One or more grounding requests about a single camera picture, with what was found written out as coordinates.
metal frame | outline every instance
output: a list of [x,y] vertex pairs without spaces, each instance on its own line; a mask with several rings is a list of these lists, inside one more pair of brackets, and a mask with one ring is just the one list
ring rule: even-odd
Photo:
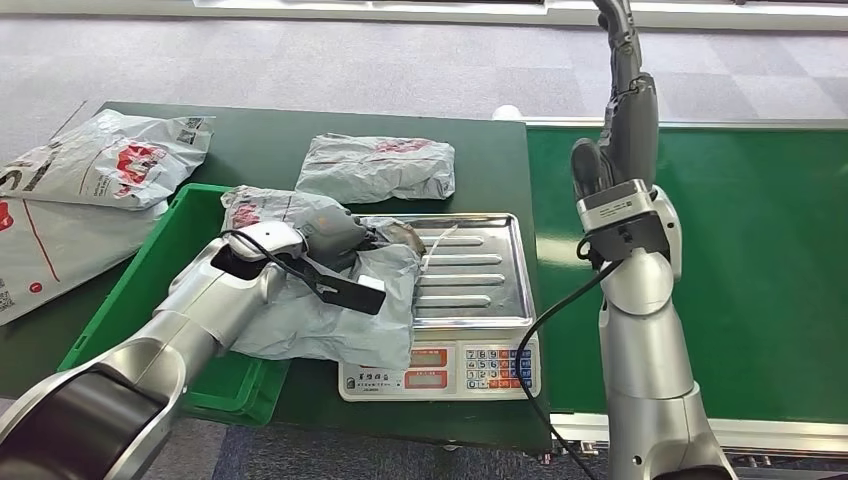
[[[528,127],[597,127],[602,118],[514,117]],[[672,121],[661,128],[718,128],[754,130],[848,130],[848,120]],[[568,440],[604,446],[609,442],[603,414],[551,414],[551,424]],[[848,425],[836,423],[710,419],[727,453],[768,453],[793,456],[848,457]]]
[[[528,127],[602,127],[599,117],[516,117],[496,120],[516,121]],[[660,128],[717,128],[745,130],[848,130],[848,120],[672,120],[661,121]]]
[[818,470],[789,470],[783,468],[736,467],[739,480],[836,480],[848,472],[822,472]]
[[[567,440],[599,446],[609,442],[603,414],[555,413],[551,425]],[[848,425],[714,418],[710,426],[727,453],[848,457]]]

red logo print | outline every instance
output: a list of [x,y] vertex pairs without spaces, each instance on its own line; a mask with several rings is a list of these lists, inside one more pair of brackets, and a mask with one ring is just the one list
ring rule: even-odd
[[377,145],[378,153],[387,153],[387,152],[395,152],[395,153],[408,153],[414,152],[416,150],[421,150],[422,148],[430,145],[430,140],[425,140],[423,138],[411,138],[409,140],[388,140],[382,142]]
[[0,232],[11,227],[15,223],[15,219],[9,214],[9,204],[0,202]]
[[150,169],[159,163],[161,152],[157,148],[129,145],[118,152],[118,170],[124,183],[140,184]]
[[233,214],[233,228],[242,228],[259,223],[259,215],[256,214],[256,205],[242,203]]

green plastic crate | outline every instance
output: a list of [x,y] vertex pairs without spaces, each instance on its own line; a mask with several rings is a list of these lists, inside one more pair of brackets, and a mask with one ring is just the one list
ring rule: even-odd
[[[59,365],[81,365],[135,333],[168,294],[171,280],[221,230],[221,194],[230,187],[189,184],[171,202],[135,259]],[[271,420],[289,362],[235,352],[213,359],[182,404],[185,414],[236,425]]]

gray carpet floor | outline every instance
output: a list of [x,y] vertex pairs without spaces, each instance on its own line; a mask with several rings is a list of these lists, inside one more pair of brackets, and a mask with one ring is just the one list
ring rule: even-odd
[[[663,119],[848,118],[848,36],[651,31],[642,47]],[[595,29],[0,17],[2,161],[106,100],[480,119],[512,104],[597,117],[608,90]],[[542,466],[515,452],[197,420],[179,423],[145,477],[210,478],[584,477],[564,458]]]

black cable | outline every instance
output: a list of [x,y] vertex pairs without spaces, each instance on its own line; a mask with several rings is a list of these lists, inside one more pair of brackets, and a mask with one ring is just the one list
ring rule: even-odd
[[562,448],[564,448],[568,452],[568,454],[571,456],[577,466],[579,466],[586,474],[586,476],[591,478],[592,480],[598,480],[598,477],[592,472],[591,469],[589,469],[589,466],[586,465],[586,462],[584,462],[583,459],[580,458],[577,451],[574,450],[574,447],[569,445],[569,443],[566,442],[564,438],[562,438],[559,432],[556,431],[554,426],[551,425],[549,417],[545,415],[545,412],[543,412],[542,408],[539,407],[539,404],[536,403],[536,399],[533,398],[533,394],[530,392],[530,389],[527,388],[527,384],[524,383],[524,377],[521,376],[520,359],[522,352],[527,347],[527,342],[530,341],[530,337],[532,337],[533,334],[536,333],[536,331],[539,330],[539,328],[544,325],[546,321],[548,321],[557,312],[568,306],[570,303],[580,298],[584,293],[591,290],[595,285],[601,283],[601,280],[609,276],[609,274],[612,273],[612,271],[615,270],[615,268],[620,264],[621,261],[617,261],[607,265],[605,268],[601,269],[598,273],[596,273],[595,276],[592,277],[583,286],[572,292],[569,296],[558,301],[552,307],[548,308],[541,315],[539,315],[539,318],[536,320],[536,323],[534,323],[527,330],[527,333],[524,334],[524,338],[521,339],[521,343],[518,344],[518,349],[515,353],[515,376],[518,377],[518,381],[519,383],[521,383],[521,389],[524,390],[524,394],[527,395],[527,400],[530,401],[530,405],[533,407],[533,410],[536,412],[536,415],[539,417],[539,420],[541,420],[542,423],[544,423],[545,426],[548,427],[548,430],[550,430],[554,437],[556,437],[557,441],[559,441],[559,444],[562,445]]
[[249,243],[251,246],[253,246],[253,248],[258,250],[259,253],[264,255],[268,259],[268,261],[270,261],[274,265],[282,268],[284,272],[289,273],[289,274],[293,275],[294,277],[302,280],[303,283],[305,283],[306,286],[309,287],[309,289],[312,290],[313,293],[315,293],[315,295],[318,295],[318,298],[322,298],[321,293],[318,291],[318,288],[315,285],[315,282],[307,279],[306,276],[302,272],[299,272],[299,271],[295,270],[294,268],[286,265],[285,262],[283,262],[282,260],[280,260],[279,258],[274,256],[273,253],[269,252],[268,249],[263,247],[261,243],[256,241],[256,239],[254,239],[250,235],[242,232],[241,230],[224,230],[224,231],[222,231],[221,233],[218,234],[219,237],[224,237],[225,235],[231,235],[233,237],[236,237],[240,240],[243,240],[243,241]]
[[577,258],[579,258],[580,260],[589,260],[590,258],[588,251],[586,253],[583,253],[583,247],[586,246],[586,243],[588,243],[586,237],[581,238],[580,241],[577,242]]

